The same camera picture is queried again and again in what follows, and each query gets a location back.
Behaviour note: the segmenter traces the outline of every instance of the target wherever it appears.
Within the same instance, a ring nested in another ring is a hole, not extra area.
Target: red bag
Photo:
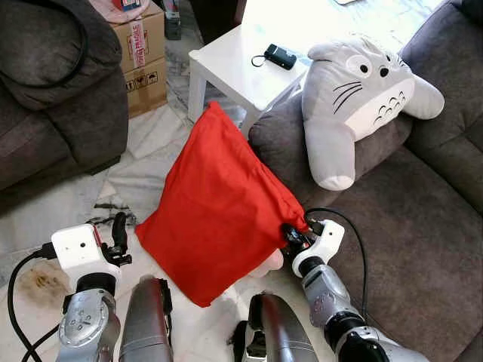
[[[186,296],[206,307],[285,246],[284,222],[307,229],[297,199],[210,103],[166,178],[159,208],[136,234]]]

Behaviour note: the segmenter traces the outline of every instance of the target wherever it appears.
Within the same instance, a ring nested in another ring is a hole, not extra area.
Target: totoro plush
[[[361,37],[319,44],[302,96],[310,170],[324,189],[344,190],[355,179],[355,147],[403,111],[434,118],[445,99],[402,59]]]

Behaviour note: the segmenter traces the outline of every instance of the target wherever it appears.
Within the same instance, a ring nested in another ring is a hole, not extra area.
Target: cord
[[[263,58],[263,62],[261,64],[255,64],[254,59],[256,58]],[[264,55],[256,55],[251,58],[251,65],[260,68],[265,63],[266,57]]]
[[[32,352],[36,350],[43,342],[49,339],[53,334],[55,334],[58,330],[59,330],[59,324],[56,325],[51,330],[49,330],[43,337],[41,337],[37,342],[35,342],[32,346],[32,349],[25,352],[22,358],[22,362],[27,362],[29,360],[29,357],[32,355]]]
[[[25,348],[27,348],[27,359],[29,358],[30,355],[32,355],[32,358],[34,359],[35,362],[42,362],[41,358],[35,351],[35,349],[42,344],[49,336],[46,334],[40,340],[38,340],[35,344],[39,342],[39,344],[34,347],[30,341],[27,339],[25,334],[23,333],[22,329],[20,328],[18,322],[17,322],[17,317],[15,316],[15,310],[14,310],[14,286],[15,286],[15,280],[17,279],[18,272],[21,270],[21,268],[27,264],[30,260],[32,259],[37,259],[37,258],[46,258],[46,259],[54,259],[57,257],[57,254],[55,253],[54,245],[52,243],[46,243],[42,245],[42,248],[40,250],[34,251],[32,254],[28,255],[26,258],[22,259],[17,266],[15,266],[14,270],[12,271],[12,274],[10,276],[10,280],[8,282],[8,291],[7,291],[7,308],[8,308],[8,317],[10,318],[10,322],[12,324],[12,327],[14,328],[15,333],[18,335],[18,338],[20,341],[25,345]]]
[[[15,0],[15,1],[25,2],[25,3],[31,4],[31,5],[41,6],[43,8],[54,9],[54,10],[60,11],[63,14],[68,15],[74,21],[74,23],[76,24],[76,26],[78,28],[78,32],[81,36],[81,49],[80,49],[80,53],[77,57],[77,60],[75,61],[74,66],[70,69],[69,73],[67,73],[65,76],[63,76],[58,81],[54,81],[52,83],[47,83],[47,84],[22,83],[22,82],[19,82],[19,81],[13,79],[11,76],[9,76],[8,74],[4,73],[1,70],[0,70],[0,75],[9,79],[13,83],[22,86],[22,87],[47,89],[47,88],[53,88],[53,87],[58,87],[60,85],[64,85],[65,83],[70,81],[72,78],[74,78],[75,75],[77,75],[77,73],[80,71],[80,69],[84,65],[85,58],[88,54],[88,34],[87,34],[87,31],[84,27],[84,24],[82,23],[82,21],[80,21],[79,18],[77,18],[77,16],[73,12],[71,12],[70,9],[65,8],[63,5],[57,4],[56,2],[53,2],[51,0]]]
[[[309,215],[315,212],[328,212],[328,213],[335,213],[336,215],[342,217],[347,223],[351,226],[352,230],[354,230],[355,236],[357,237],[357,241],[359,242],[359,246],[361,248],[361,255],[362,255],[362,265],[364,269],[364,278],[362,281],[362,304],[361,304],[361,313],[362,317],[367,321],[368,319],[368,261],[367,255],[365,252],[364,242],[362,241],[361,235],[359,234],[357,228],[354,226],[352,221],[349,220],[347,216],[345,216],[340,211],[335,209],[331,209],[329,207],[314,207],[312,209],[308,209],[305,214],[304,218],[308,222]]]

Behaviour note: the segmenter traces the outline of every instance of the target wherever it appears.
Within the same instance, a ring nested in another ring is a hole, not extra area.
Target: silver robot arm
[[[421,353],[401,347],[369,327],[350,302],[350,295],[337,273],[325,263],[337,252],[343,227],[333,221],[319,223],[322,231],[315,242],[290,225],[282,231],[297,254],[292,269],[302,277],[310,306],[310,321],[321,328],[339,362],[429,362]]]
[[[251,299],[248,325],[265,336],[267,362],[318,362],[312,344],[294,311],[279,296],[257,294]],[[246,356],[243,362],[256,359]]]
[[[57,258],[75,293],[66,298],[59,324],[57,362],[110,362],[121,324],[115,314],[115,286],[119,266],[131,262],[125,255],[125,215],[112,226],[114,246],[102,243],[89,224],[59,230],[52,235]],[[141,278],[134,288],[122,337],[121,362],[172,362],[171,293],[164,280]]]

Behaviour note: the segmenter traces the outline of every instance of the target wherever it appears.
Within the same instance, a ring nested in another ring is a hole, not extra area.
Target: plush ear
[[[332,60],[332,56],[336,49],[340,47],[338,41],[321,43],[310,48],[307,56],[312,60]]]
[[[441,92],[424,79],[414,76],[414,94],[402,111],[419,119],[438,116],[445,107]]]
[[[345,124],[323,124],[320,118],[305,121],[310,171],[324,189],[349,188],[355,179],[354,135]]]

